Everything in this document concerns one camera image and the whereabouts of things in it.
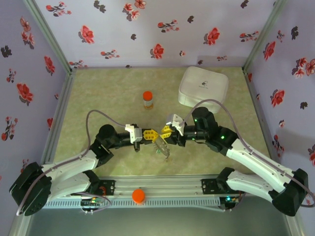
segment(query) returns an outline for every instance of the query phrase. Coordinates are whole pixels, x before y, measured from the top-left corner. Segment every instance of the cable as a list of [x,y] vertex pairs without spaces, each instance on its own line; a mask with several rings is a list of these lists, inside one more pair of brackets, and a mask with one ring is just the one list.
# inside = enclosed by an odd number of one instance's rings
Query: cable
[[236,204],[236,206],[235,207],[233,207],[233,210],[243,201],[243,199],[244,199],[244,197],[245,197],[245,195],[246,195],[246,193],[244,193],[243,195],[240,195],[240,197],[239,198],[241,198],[241,199],[239,199],[239,202],[238,202],[238,204]]
[[220,105],[224,110],[225,112],[228,114],[231,122],[232,122],[232,125],[235,129],[235,132],[237,133],[241,143],[244,145],[244,147],[252,154],[254,155],[255,157],[257,157],[259,160],[261,160],[262,162],[264,162],[265,164],[273,167],[274,169],[276,169],[277,171],[279,171],[282,175],[288,177],[289,179],[291,179],[292,181],[294,181],[295,183],[297,183],[301,188],[303,188],[313,199],[313,204],[312,205],[304,205],[302,204],[301,207],[307,207],[307,208],[312,208],[312,207],[315,207],[315,194],[312,193],[310,191],[309,188],[305,187],[300,181],[296,180],[295,178],[293,178],[292,176],[288,175],[285,171],[281,170],[280,168],[278,168],[277,166],[275,166],[274,164],[272,163],[269,163],[267,160],[265,160],[263,157],[261,157],[260,155],[258,155],[257,153],[253,152],[253,150],[246,144],[245,140],[242,138],[236,124],[235,124],[235,121],[231,115],[231,113],[228,111],[228,109],[222,104],[220,103],[219,101],[217,100],[214,100],[214,99],[205,99],[205,100],[202,100],[200,102],[198,102],[193,108],[192,110],[188,113],[188,115],[185,117],[185,119],[179,124],[179,126],[182,126],[183,124],[185,124],[185,122],[188,120],[188,118],[191,116],[192,112],[202,103],[204,102],[214,102],[214,103],[217,103],[218,105]]
[[218,212],[225,212],[225,209],[221,209],[220,207],[218,207],[218,208],[213,208],[213,207],[210,207],[210,206],[198,206],[198,205],[189,206],[189,207],[199,208],[199,209],[205,209],[205,210],[214,210],[214,211],[218,211]]
[[37,182],[42,178],[44,177],[46,174],[50,173],[51,171],[53,171],[54,169],[57,169],[58,167],[60,166],[63,166],[63,165],[66,165],[66,164],[69,164],[71,162],[74,162],[74,161],[77,161],[79,160],[80,158],[82,158],[83,156],[85,156],[88,152],[89,152],[89,149],[90,149],[90,146],[91,146],[91,138],[90,138],[90,133],[89,133],[89,117],[90,117],[90,114],[92,112],[97,112],[97,113],[100,113],[101,115],[105,116],[106,118],[108,118],[110,121],[112,121],[113,123],[115,123],[116,125],[120,126],[120,127],[125,127],[124,125],[122,124],[119,124],[118,122],[116,122],[115,120],[113,120],[112,118],[110,118],[108,115],[106,115],[105,113],[99,111],[99,110],[91,110],[88,112],[87,114],[87,117],[85,119],[85,129],[86,129],[86,132],[87,132],[87,135],[88,135],[88,147],[87,149],[85,150],[85,152],[82,154],[82,155],[79,155],[71,160],[68,160],[68,161],[65,161],[65,162],[62,162],[62,163],[59,163],[58,165],[56,166],[53,166],[52,168],[46,170],[44,173],[42,173],[41,175],[39,175],[35,180],[34,182],[30,185],[29,189],[27,190],[26,194],[24,195],[24,198],[22,199],[19,207],[18,207],[18,210],[16,212],[16,215],[21,215],[22,214],[22,207],[24,206],[25,202],[26,202],[26,199],[28,198],[28,196],[30,195],[30,192],[32,191],[32,189],[34,188],[34,186],[37,184]]
[[91,211],[91,214],[93,214],[94,212],[98,212],[98,211],[104,210],[106,208],[109,208],[112,205],[112,202],[105,196],[91,194],[91,193],[87,193],[87,192],[79,192],[78,194],[91,196],[91,197],[97,197],[97,198],[103,198],[103,199],[105,199],[106,201],[109,202],[109,204],[107,206],[104,206],[104,207],[101,207],[101,208],[98,208],[96,210]]

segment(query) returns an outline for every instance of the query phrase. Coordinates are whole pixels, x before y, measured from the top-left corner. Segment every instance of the wallpaper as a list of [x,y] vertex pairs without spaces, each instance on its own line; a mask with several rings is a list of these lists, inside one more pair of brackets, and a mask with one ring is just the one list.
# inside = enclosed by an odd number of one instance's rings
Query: wallpaper
[[[249,69],[250,87],[268,124],[274,158],[309,175],[315,192],[315,44],[312,0],[289,1]],[[312,204],[310,196],[304,202]],[[299,209],[314,235],[314,208]]]
[[242,66],[275,0],[35,0],[72,68]]
[[0,235],[9,233],[17,205],[9,188],[40,162],[65,71],[22,1],[0,7]]

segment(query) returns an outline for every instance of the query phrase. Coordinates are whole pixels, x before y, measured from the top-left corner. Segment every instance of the purple cable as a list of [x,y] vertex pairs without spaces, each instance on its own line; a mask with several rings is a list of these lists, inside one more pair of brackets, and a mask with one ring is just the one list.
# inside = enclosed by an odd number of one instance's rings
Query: purple cable
[[179,126],[185,124],[185,122],[186,122],[186,121],[188,120],[188,118],[191,116],[192,112],[193,112],[200,104],[202,104],[202,103],[204,103],[204,102],[214,102],[214,103],[219,104],[219,105],[225,110],[225,112],[228,114],[228,116],[229,116],[229,118],[230,118],[230,120],[231,120],[231,122],[232,122],[232,125],[233,125],[233,127],[234,127],[234,129],[235,129],[235,132],[237,133],[237,135],[238,135],[238,137],[239,137],[241,143],[244,145],[244,147],[245,147],[249,152],[251,152],[252,155],[254,155],[255,157],[257,157],[259,160],[261,160],[262,162],[266,163],[267,165],[273,167],[274,169],[276,169],[277,171],[279,171],[281,174],[283,174],[284,176],[290,178],[292,181],[294,181],[295,183],[297,183],[301,188],[303,188],[303,189],[312,197],[312,199],[313,199],[313,204],[312,204],[312,205],[304,205],[304,204],[302,204],[302,205],[301,205],[302,207],[308,207],[308,208],[315,207],[315,194],[312,193],[309,188],[305,187],[300,181],[298,181],[298,180],[296,180],[295,178],[293,178],[292,176],[288,175],[286,172],[284,172],[283,170],[281,170],[280,168],[278,168],[278,167],[275,166],[274,164],[269,163],[267,160],[265,160],[264,158],[262,158],[261,156],[259,156],[257,153],[253,152],[253,150],[246,144],[246,142],[245,142],[244,139],[242,138],[242,136],[241,136],[241,134],[240,134],[238,128],[236,127],[235,121],[234,121],[234,119],[233,119],[231,113],[230,113],[230,112],[227,110],[227,108],[226,108],[222,103],[220,103],[219,101],[214,100],[214,99],[205,99],[205,100],[202,100],[202,101],[198,102],[198,103],[192,108],[192,110],[188,113],[188,115],[185,117],[185,119],[183,120],[183,122],[181,122],[181,123],[179,124]]
[[18,207],[18,210],[17,210],[17,212],[16,212],[16,215],[21,215],[21,214],[22,214],[22,212],[21,212],[21,211],[22,211],[22,207],[24,206],[24,204],[25,204],[25,202],[26,202],[26,199],[27,199],[28,196],[30,195],[30,192],[32,191],[32,189],[34,188],[34,186],[37,184],[37,182],[38,182],[42,177],[44,177],[46,174],[52,172],[52,170],[57,169],[57,168],[60,167],[60,166],[63,166],[63,165],[69,164],[69,163],[71,163],[71,162],[74,162],[74,161],[79,160],[80,158],[82,158],[83,156],[85,156],[85,155],[88,153],[88,151],[89,151],[89,149],[90,149],[90,146],[91,146],[91,138],[90,138],[90,132],[89,132],[89,125],[88,125],[88,123],[89,123],[90,114],[91,114],[92,112],[100,113],[101,115],[103,115],[103,116],[105,116],[106,118],[108,118],[110,121],[114,122],[116,125],[118,125],[118,126],[120,126],[120,127],[125,127],[124,125],[119,124],[118,122],[114,121],[114,120],[113,120],[112,118],[110,118],[108,115],[106,115],[105,113],[103,113],[103,112],[101,112],[101,111],[99,111],[99,110],[91,110],[91,111],[89,111],[88,114],[87,114],[87,117],[86,117],[86,119],[85,119],[85,129],[86,129],[86,132],[87,132],[87,135],[88,135],[88,147],[87,147],[87,149],[85,150],[85,152],[84,152],[82,155],[79,155],[79,156],[77,156],[76,158],[74,158],[74,159],[72,159],[72,160],[68,160],[68,161],[59,163],[58,165],[56,165],[56,166],[54,166],[54,167],[52,167],[52,168],[46,170],[44,173],[42,173],[41,175],[39,175],[39,176],[34,180],[34,182],[30,185],[29,189],[27,190],[27,192],[26,192],[24,198],[23,198],[22,201],[21,201],[21,204],[20,204],[19,207]]

